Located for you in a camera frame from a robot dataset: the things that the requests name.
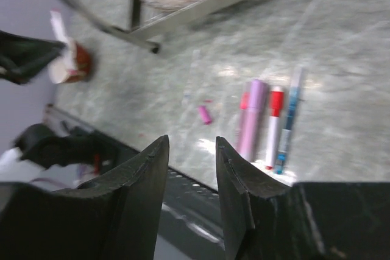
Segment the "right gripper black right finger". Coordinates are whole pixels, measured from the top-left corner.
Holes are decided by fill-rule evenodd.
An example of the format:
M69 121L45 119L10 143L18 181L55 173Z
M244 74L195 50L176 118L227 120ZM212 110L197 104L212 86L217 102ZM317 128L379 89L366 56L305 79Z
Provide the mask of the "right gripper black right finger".
M388 259L389 184L285 185L216 138L227 259Z

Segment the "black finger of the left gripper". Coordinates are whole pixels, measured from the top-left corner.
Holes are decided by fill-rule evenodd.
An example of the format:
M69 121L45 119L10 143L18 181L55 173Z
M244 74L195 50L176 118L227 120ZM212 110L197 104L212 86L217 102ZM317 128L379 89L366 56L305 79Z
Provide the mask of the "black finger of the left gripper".
M55 58L66 44L1 31L1 79L25 85Z

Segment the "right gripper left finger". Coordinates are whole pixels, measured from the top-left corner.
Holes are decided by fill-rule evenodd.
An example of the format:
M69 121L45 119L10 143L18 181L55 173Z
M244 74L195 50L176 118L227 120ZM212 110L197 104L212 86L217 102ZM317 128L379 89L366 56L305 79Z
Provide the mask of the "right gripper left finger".
M76 189L1 184L2 259L152 259L169 138Z

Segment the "slim pink highlighter pen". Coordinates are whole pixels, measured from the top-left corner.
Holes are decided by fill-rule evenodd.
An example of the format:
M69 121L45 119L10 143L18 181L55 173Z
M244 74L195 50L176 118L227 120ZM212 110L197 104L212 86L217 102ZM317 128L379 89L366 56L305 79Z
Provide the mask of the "slim pink highlighter pen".
M240 112L239 112L238 126L236 129L236 145L235 145L236 150L239 150L239 148L240 148L241 133L242 133L243 124L245 121L248 103L249 103L249 90L245 90L241 96L240 105L239 105Z

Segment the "small red pen cap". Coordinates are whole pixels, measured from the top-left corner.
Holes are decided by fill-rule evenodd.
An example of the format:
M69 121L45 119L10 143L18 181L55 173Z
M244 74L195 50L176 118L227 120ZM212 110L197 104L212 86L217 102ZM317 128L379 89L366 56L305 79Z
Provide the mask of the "small red pen cap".
M274 86L271 89L269 99L269 108L271 117L280 117L283 110L283 103L285 99L285 90L282 86Z

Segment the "small purple cap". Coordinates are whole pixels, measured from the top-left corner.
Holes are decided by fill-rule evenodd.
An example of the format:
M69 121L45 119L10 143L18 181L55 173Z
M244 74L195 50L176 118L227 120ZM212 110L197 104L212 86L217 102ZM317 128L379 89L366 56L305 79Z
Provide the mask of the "small purple cap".
M204 106L204 105L198 106L198 112L199 112L199 115L200 115L202 122L205 125L211 124L213 122L212 117L211 117L208 109L206 108L206 106Z

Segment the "white pen with red tip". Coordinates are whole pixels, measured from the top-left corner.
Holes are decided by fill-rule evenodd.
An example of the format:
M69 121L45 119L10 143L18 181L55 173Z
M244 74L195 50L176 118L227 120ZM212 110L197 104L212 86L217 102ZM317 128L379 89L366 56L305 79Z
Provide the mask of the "white pen with red tip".
M269 128L268 128L267 146L266 146L266 160L264 164L264 167L267 170L272 169L275 163L275 156L276 156L277 143L278 143L279 119L280 117L269 116Z

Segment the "thick pink marker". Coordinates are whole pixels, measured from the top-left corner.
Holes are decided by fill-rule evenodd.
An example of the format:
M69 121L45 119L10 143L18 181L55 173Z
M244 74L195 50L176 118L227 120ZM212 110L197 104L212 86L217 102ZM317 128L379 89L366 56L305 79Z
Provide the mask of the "thick pink marker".
M250 84L249 100L245 110L245 120L241 131L239 154L251 162L255 155L260 117L268 95L268 84L253 79Z

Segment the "blue pen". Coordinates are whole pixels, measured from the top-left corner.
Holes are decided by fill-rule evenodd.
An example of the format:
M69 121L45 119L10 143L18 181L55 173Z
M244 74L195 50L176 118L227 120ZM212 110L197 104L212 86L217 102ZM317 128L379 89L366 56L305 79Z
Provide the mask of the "blue pen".
M291 84L289 87L288 107L286 112L286 121L281 131L280 142L279 142L278 152L277 152L277 159L275 162L276 174L281 174L283 172L283 167L288 157L291 139L292 139L295 115L297 112L297 107L300 99L300 90L302 87L303 73L304 73L304 68L298 67L295 69L291 79Z

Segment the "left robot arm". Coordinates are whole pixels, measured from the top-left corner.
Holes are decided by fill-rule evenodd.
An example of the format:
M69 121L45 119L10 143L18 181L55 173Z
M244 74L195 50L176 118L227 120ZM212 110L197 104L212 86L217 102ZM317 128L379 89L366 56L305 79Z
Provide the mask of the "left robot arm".
M25 85L66 51L61 41L49 41L1 32L1 79ZM15 140L22 160L49 169L53 165L88 164L101 175L115 167L118 151L107 136L79 128L59 137L44 124L26 128Z

